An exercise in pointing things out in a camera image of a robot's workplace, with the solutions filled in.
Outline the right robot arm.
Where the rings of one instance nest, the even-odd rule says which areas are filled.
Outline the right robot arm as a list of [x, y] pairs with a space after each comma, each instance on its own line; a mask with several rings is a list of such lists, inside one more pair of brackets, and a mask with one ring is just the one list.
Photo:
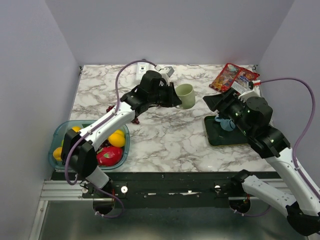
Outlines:
[[242, 97], [235, 90], [203, 97], [211, 111], [230, 119], [244, 134], [250, 147], [279, 174], [290, 190], [284, 193], [242, 170], [230, 183], [230, 191], [253, 195], [278, 210], [290, 226], [303, 236], [320, 231], [320, 189], [293, 159], [293, 149], [284, 134], [270, 124], [273, 109], [257, 94]]

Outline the light blue mug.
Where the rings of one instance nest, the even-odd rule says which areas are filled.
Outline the light blue mug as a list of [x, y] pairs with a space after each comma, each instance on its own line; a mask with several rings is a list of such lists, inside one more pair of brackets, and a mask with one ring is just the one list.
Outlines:
[[214, 120], [220, 124], [220, 127], [227, 131], [227, 132], [231, 132], [236, 128], [235, 123], [231, 120], [231, 119], [224, 119], [220, 116], [216, 116], [214, 118]]

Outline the sage green mug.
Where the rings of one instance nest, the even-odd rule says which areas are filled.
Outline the sage green mug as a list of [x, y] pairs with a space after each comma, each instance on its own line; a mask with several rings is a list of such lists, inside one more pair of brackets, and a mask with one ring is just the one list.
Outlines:
[[196, 104], [195, 92], [191, 84], [181, 84], [175, 88], [175, 92], [181, 100], [181, 104], [176, 106], [176, 108], [187, 110], [191, 109]]

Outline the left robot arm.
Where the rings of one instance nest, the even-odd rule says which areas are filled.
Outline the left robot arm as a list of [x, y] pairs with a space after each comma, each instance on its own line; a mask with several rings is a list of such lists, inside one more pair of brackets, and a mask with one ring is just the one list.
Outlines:
[[140, 83], [117, 99], [117, 104], [103, 117], [79, 132], [69, 130], [64, 136], [61, 158], [65, 168], [71, 168], [80, 177], [94, 185], [93, 191], [101, 198], [111, 191], [109, 176], [98, 166], [96, 152], [116, 130], [130, 123], [152, 106], [173, 108], [182, 102], [169, 77], [172, 67], [158, 71], [148, 70]]

